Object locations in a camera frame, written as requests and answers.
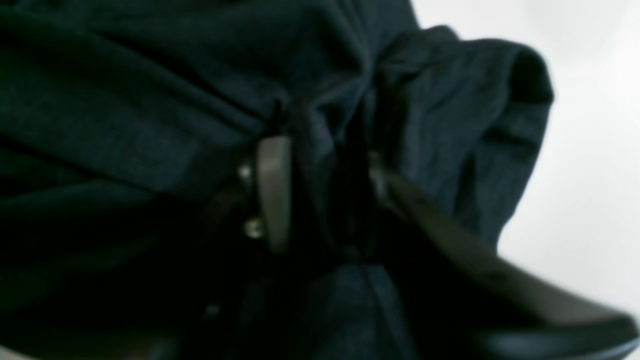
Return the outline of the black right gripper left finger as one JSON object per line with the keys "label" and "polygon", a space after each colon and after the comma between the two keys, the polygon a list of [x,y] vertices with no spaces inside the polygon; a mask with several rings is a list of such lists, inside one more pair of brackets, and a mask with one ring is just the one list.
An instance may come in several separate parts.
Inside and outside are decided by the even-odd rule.
{"label": "black right gripper left finger", "polygon": [[206,205],[202,224],[202,240],[214,247],[214,255],[230,260],[235,249],[247,260],[249,274],[231,281],[233,286],[281,282],[286,276],[293,224],[290,137],[261,139],[239,164],[234,178]]}

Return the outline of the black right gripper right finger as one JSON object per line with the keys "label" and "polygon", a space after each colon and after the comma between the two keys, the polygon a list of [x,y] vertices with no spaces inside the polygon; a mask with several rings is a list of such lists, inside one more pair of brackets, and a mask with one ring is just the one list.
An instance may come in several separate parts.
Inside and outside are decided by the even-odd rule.
{"label": "black right gripper right finger", "polygon": [[501,259],[377,153],[376,255],[426,360],[622,360],[639,346],[633,317]]}

